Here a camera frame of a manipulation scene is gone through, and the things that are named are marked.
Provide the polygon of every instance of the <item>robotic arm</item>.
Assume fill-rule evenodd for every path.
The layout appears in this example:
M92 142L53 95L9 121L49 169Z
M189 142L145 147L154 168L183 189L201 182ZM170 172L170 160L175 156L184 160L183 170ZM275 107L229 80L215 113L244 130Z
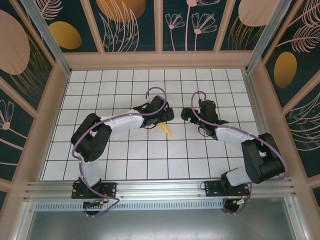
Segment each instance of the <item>robotic arm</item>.
M130 129L145 128L150 125L157 125L174 119L173 109L166 103L165 108L160 112L151 116L134 115L136 113L148 114L153 113L164 104L164 99L160 96L155 96L150 103L145 103L141 106L134 107L125 116L119 116L116 120L105 122L93 129L92 133L87 134L76 148L76 154L81 158L83 166L83 175L92 187L98 193L102 190L101 179L99 177L99 157L103 154L108 140L111 136ZM71 138L73 145L80 139L80 137L94 124L108 119L109 117L99 117L95 113L89 114L80 127L76 130ZM80 197L89 190L86 189L85 184L79 179L82 189L80 189Z
M200 113L198 111L196 113L205 121L222 126L228 123L225 120L219 120L214 101L202 101L199 99L199 108ZM258 140L232 128L215 127L206 124L196 118L191 108L184 108L181 117L185 121L198 125L199 128L203 129L213 139L224 141L242 150L245 166L221 175L220 183L225 193L241 184L251 182L259 184L285 171L281 160ZM264 133L258 137L279 151L273 137L269 133Z

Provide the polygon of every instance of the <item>white grid floor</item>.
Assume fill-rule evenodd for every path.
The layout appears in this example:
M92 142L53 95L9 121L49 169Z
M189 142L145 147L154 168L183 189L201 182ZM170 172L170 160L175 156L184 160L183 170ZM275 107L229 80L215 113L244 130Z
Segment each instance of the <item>white grid floor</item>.
M222 120L258 134L240 69L73 71L40 180L76 180L78 161L71 156L70 139L85 117L125 113L144 104L146 91L155 86L165 89L174 108L175 118L168 123L174 138L158 127L115 135L99 160L103 180L219 178L244 165L242 151L201 136L198 126L181 119L192 93L201 90L216 102Z

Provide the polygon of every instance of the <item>enclosure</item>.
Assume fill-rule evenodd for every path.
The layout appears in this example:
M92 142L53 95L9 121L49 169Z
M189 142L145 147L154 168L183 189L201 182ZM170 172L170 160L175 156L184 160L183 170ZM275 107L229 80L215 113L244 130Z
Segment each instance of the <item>enclosure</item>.
M319 23L319 0L1 1L1 237L319 239ZM71 137L152 87L173 108L169 131L110 137L97 174L120 202L86 218L88 199L71 198ZM288 165L284 180L252 185L242 213L202 188L245 162L181 118L196 91L229 125L270 133Z

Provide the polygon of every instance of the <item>yellow cone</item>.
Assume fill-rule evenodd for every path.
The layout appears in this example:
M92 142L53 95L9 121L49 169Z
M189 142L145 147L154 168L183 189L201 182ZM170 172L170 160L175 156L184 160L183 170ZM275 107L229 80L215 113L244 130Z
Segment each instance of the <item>yellow cone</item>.
M163 131L165 131L165 133L168 134L170 137L174 138L170 131L170 128L165 122L158 123L157 126L159 126Z

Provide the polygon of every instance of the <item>black mounting bracket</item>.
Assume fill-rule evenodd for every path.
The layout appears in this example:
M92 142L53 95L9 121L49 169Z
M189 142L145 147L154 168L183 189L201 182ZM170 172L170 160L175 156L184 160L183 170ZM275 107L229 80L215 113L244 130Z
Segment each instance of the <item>black mounting bracket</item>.
M201 183L200 188L205 191L206 197L241 197L241 192L247 196L249 195L247 184L232 187L225 192L220 180L204 181Z

